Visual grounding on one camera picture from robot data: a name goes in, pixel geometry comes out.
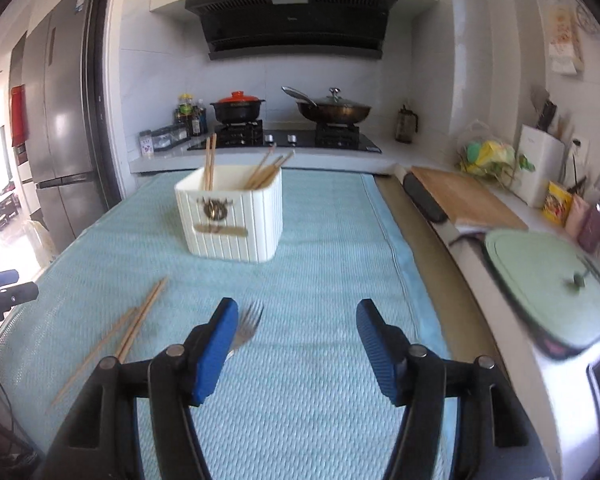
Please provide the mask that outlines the black range hood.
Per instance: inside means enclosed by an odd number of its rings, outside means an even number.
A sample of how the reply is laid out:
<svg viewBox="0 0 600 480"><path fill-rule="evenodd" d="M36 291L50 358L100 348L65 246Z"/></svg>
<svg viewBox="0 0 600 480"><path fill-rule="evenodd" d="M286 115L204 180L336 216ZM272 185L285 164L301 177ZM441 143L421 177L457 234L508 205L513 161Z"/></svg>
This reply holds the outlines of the black range hood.
<svg viewBox="0 0 600 480"><path fill-rule="evenodd" d="M185 0L209 58L334 54L381 58L398 0Z"/></svg>

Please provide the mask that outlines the sauce bottles group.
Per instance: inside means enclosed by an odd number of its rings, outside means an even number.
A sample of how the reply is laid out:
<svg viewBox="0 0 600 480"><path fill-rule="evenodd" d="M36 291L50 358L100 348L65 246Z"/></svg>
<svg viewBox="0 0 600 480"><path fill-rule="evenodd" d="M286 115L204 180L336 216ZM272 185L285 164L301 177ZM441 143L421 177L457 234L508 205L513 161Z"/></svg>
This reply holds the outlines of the sauce bottles group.
<svg viewBox="0 0 600 480"><path fill-rule="evenodd" d="M182 93L174 112L175 120L185 126L187 136L202 136L208 133L207 110L202 99Z"/></svg>

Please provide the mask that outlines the black wok with glass lid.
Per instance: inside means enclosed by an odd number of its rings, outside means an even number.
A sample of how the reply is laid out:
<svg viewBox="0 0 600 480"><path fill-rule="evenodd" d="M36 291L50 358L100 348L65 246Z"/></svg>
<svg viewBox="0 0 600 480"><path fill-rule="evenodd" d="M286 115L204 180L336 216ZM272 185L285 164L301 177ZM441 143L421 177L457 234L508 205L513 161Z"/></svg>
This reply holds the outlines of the black wok with glass lid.
<svg viewBox="0 0 600 480"><path fill-rule="evenodd" d="M283 86L282 90L296 101L300 114L316 124L357 125L370 114L368 105L343 98L339 88L330 88L328 96L316 100L295 88Z"/></svg>

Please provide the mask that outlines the black pot with orange lid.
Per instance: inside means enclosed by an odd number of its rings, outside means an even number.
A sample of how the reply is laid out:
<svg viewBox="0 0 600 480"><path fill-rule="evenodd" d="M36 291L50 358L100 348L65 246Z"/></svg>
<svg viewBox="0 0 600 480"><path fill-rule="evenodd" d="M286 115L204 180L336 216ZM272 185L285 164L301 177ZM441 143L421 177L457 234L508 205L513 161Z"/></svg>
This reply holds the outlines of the black pot with orange lid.
<svg viewBox="0 0 600 480"><path fill-rule="evenodd" d="M255 122L260 116L264 100L256 96L247 96L243 91L234 91L228 98L213 102L215 118L223 125Z"/></svg>

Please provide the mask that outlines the white knife block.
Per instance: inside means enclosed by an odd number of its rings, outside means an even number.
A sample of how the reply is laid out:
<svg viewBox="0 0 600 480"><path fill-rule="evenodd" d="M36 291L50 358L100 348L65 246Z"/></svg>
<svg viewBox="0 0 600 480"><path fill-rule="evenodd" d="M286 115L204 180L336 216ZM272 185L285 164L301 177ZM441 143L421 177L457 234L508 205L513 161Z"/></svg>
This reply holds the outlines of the white knife block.
<svg viewBox="0 0 600 480"><path fill-rule="evenodd" d="M545 131L523 125L509 189L529 207L541 208L548 184L559 179L564 155L562 141Z"/></svg>

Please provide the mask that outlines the wall calendar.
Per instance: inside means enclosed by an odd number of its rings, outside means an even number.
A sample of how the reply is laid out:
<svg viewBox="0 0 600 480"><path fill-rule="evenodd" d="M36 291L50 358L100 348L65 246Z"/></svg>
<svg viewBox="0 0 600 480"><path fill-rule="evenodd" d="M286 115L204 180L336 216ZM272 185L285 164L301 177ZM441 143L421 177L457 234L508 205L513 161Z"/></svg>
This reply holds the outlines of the wall calendar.
<svg viewBox="0 0 600 480"><path fill-rule="evenodd" d="M576 20L570 6L554 3L548 8L550 41L548 56L552 71L576 76L584 70Z"/></svg>

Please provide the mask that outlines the silver metal fork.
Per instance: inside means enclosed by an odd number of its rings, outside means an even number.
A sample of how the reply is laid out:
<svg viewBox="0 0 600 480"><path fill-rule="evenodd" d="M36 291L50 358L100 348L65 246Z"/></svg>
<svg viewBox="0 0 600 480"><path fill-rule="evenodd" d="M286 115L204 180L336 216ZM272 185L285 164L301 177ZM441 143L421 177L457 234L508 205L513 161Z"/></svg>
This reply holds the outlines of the silver metal fork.
<svg viewBox="0 0 600 480"><path fill-rule="evenodd" d="M249 342L255 333L257 333L263 310L263 302L261 300L256 300L239 311L238 324L232 344L230 345L230 350L228 350L226 356L227 359L234 356L234 354L242 348L244 344Z"/></svg>

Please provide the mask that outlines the wooden cutting board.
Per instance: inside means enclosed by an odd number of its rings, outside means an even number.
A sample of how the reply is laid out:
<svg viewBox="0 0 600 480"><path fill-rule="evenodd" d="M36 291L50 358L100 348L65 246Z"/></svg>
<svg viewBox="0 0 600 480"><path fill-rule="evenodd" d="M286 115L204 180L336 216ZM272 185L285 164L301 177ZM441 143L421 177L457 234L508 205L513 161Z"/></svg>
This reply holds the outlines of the wooden cutting board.
<svg viewBox="0 0 600 480"><path fill-rule="evenodd" d="M499 198L468 174L411 166L411 173L454 226L528 230Z"/></svg>

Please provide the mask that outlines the light blue woven table mat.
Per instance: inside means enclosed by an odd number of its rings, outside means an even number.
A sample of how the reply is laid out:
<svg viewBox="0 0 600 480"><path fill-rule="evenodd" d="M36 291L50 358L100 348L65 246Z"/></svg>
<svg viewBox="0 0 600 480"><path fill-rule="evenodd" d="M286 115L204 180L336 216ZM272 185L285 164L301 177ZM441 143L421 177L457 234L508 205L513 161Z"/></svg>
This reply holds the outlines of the light blue woven table mat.
<svg viewBox="0 0 600 480"><path fill-rule="evenodd" d="M402 412L382 395L355 326L370 299L412 341L448 354L411 248L362 174L285 170L284 230L272 260L192 255L176 172L144 184L44 272L38 299L0 330L0 381L22 429L48 448L110 328L152 306L130 357L149 359L208 321L219 301L260 302L257 333L224 365L193 420L215 479L378 479Z"/></svg>

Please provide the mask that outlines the silver refrigerator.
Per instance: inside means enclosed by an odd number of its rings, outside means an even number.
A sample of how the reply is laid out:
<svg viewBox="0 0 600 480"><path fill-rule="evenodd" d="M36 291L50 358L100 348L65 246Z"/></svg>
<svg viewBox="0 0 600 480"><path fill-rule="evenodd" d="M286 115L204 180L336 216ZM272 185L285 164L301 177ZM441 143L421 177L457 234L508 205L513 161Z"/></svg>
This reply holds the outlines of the silver refrigerator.
<svg viewBox="0 0 600 480"><path fill-rule="evenodd" d="M26 152L43 223L63 252L105 212L87 122L92 0L60 0L23 48Z"/></svg>

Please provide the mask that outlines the black gas stove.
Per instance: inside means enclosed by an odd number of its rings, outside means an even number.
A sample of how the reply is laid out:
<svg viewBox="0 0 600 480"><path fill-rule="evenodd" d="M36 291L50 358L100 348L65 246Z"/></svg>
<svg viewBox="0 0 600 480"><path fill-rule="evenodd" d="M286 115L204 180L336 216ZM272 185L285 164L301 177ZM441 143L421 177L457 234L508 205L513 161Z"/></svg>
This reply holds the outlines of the black gas stove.
<svg viewBox="0 0 600 480"><path fill-rule="evenodd" d="M381 149L354 125L315 124L310 130L265 129L262 122L217 125L216 146L218 148L327 148L366 153L381 153Z"/></svg>

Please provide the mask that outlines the wooden chopstick in holder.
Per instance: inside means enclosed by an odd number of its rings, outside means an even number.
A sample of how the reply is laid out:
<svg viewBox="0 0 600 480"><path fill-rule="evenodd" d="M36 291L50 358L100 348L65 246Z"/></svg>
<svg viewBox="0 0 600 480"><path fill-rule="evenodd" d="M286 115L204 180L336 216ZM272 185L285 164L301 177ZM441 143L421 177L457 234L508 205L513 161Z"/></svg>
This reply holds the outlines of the wooden chopstick in holder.
<svg viewBox="0 0 600 480"><path fill-rule="evenodd" d="M206 149L204 150L204 191L210 190L210 177L211 177L211 159L212 159L212 142L211 136L206 140Z"/></svg>

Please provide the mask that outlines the yellow snack packet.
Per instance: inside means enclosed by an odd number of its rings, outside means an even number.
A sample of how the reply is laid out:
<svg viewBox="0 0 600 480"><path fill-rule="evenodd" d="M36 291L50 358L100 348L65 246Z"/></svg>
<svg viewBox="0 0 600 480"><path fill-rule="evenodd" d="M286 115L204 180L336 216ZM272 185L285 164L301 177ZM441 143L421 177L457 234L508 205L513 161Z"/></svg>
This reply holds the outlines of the yellow snack packet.
<svg viewBox="0 0 600 480"><path fill-rule="evenodd" d="M548 182L547 192L542 207L542 215L545 219L555 224L564 226L569 216L573 195L560 184Z"/></svg>

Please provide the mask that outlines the pale green pan lid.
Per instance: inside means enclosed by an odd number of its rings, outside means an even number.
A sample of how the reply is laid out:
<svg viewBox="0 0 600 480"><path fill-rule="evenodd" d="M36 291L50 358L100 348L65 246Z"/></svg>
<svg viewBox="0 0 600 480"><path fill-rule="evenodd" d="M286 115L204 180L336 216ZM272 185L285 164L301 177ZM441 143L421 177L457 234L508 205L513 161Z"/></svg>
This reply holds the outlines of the pale green pan lid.
<svg viewBox="0 0 600 480"><path fill-rule="evenodd" d="M552 234L487 232L483 255L498 286L550 358L576 356L600 340L600 270Z"/></svg>

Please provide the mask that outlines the wooden chopstick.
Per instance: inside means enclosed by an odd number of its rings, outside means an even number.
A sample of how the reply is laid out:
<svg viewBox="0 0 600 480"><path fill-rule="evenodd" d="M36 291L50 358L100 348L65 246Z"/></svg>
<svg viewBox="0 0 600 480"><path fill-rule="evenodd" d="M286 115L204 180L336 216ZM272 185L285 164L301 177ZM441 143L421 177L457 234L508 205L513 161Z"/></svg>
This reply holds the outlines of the wooden chopstick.
<svg viewBox="0 0 600 480"><path fill-rule="evenodd" d="M211 136L206 140L206 149L204 150L204 191L210 190L210 177L211 177L211 159L212 159L212 142Z"/></svg>
<svg viewBox="0 0 600 480"><path fill-rule="evenodd" d="M137 314L134 315L134 318L132 318L130 326L124 333L122 341L118 345L116 352L114 352L114 356L118 359L120 363L123 363L126 357L129 355L132 345L134 344L134 340L137 337L137 334L140 331L140 328L142 327L146 316L148 315L152 305L159 297L160 292L162 292L164 286L166 286L167 281L168 278L163 278L162 280L158 281L157 284L155 284L154 288L151 289L151 292L148 294L148 296L145 298L144 302L138 309Z"/></svg>
<svg viewBox="0 0 600 480"><path fill-rule="evenodd" d="M259 172L262 170L263 166L268 161L270 156L275 152L275 149L276 149L276 143L273 143L268 148L268 151L265 153L265 155L260 160L260 162L257 164L256 168L254 168L253 172L250 174L248 180L246 181L246 183L244 185L244 190L250 190L250 188L253 186L253 183L256 180L256 177L258 176Z"/></svg>
<svg viewBox="0 0 600 480"><path fill-rule="evenodd" d="M70 389L71 385L76 381L76 378L78 378L84 372L84 370L91 364L91 362L94 361L96 356L98 356L99 353L102 352L102 349L106 347L106 344L108 344L110 339L114 335L117 335L118 331L121 330L127 322L129 322L129 320L132 318L132 315L136 312L137 307L132 307L131 309L127 310L125 314L122 314L120 318L118 318L117 321L114 323L114 325L110 327L108 332L104 336L102 336L102 338L100 338L100 341L97 344L95 344L93 348L91 348L91 351L88 352L88 355L84 358L82 363L74 370L72 375L59 389L58 393L56 393L56 396L53 398L52 402L50 402L50 408L55 406L60 401L60 399Z"/></svg>
<svg viewBox="0 0 600 480"><path fill-rule="evenodd" d="M258 190L259 188L264 188L267 186L276 177L276 174L282 169L286 162L294 157L294 154L296 154L295 151L290 151L286 155L280 155L279 158L272 163L272 165L268 165L262 169L257 174L256 180L253 182L252 189Z"/></svg>
<svg viewBox="0 0 600 480"><path fill-rule="evenodd" d="M215 154L216 154L216 141L218 140L218 135L213 133L211 136L212 142L212 159L211 159L211 177L210 177L210 190L213 190L214 185L214 170L215 170Z"/></svg>
<svg viewBox="0 0 600 480"><path fill-rule="evenodd" d="M263 167L256 177L253 186L250 188L250 191L258 190L259 188L265 188L268 185L268 182L275 177L277 170L279 170L280 164L283 162L283 159L284 156L280 155L271 165Z"/></svg>

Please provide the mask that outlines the dark glass french press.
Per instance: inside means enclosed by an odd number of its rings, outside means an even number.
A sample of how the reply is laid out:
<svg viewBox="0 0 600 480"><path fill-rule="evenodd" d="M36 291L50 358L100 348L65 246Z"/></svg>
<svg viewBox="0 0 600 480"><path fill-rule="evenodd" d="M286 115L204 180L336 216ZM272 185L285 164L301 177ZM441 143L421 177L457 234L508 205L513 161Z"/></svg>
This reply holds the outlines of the dark glass french press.
<svg viewBox="0 0 600 480"><path fill-rule="evenodd" d="M396 128L394 129L394 140L411 144L414 141L415 134L418 133L419 117L406 104L403 104L396 118Z"/></svg>

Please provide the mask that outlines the small white spice jar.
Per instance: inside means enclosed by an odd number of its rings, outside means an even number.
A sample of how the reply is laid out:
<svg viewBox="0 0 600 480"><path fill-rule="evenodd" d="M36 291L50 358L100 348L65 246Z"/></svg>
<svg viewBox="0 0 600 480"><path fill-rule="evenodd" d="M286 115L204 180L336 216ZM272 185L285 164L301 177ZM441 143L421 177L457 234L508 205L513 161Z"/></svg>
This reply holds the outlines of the small white spice jar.
<svg viewBox="0 0 600 480"><path fill-rule="evenodd" d="M138 135L138 144L140 144L140 156L143 158L154 156L154 142L152 142L152 132L150 130L142 131Z"/></svg>

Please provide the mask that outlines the bag of green yellow vegetables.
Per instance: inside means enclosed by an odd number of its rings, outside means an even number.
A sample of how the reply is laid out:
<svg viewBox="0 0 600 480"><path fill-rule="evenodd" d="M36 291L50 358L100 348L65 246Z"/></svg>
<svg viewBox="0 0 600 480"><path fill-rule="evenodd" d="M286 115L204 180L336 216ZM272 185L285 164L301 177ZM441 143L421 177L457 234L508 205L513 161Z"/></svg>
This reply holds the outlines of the bag of green yellow vegetables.
<svg viewBox="0 0 600 480"><path fill-rule="evenodd" d="M518 154L512 144L498 138L479 119L473 120L457 137L457 168L486 181L510 188L526 172L534 174L535 164Z"/></svg>

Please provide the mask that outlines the cream ribbed utensil holder box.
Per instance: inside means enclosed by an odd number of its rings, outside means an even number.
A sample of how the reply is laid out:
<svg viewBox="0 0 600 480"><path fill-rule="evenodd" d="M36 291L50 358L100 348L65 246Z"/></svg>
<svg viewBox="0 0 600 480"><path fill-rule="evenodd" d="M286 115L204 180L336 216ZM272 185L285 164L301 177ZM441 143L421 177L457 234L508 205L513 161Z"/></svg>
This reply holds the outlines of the cream ribbed utensil holder box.
<svg viewBox="0 0 600 480"><path fill-rule="evenodd" d="M204 170L174 186L178 212L193 255L261 263L271 260L283 233L283 178L277 169L260 188L246 188L253 166L214 168L213 188L204 189Z"/></svg>

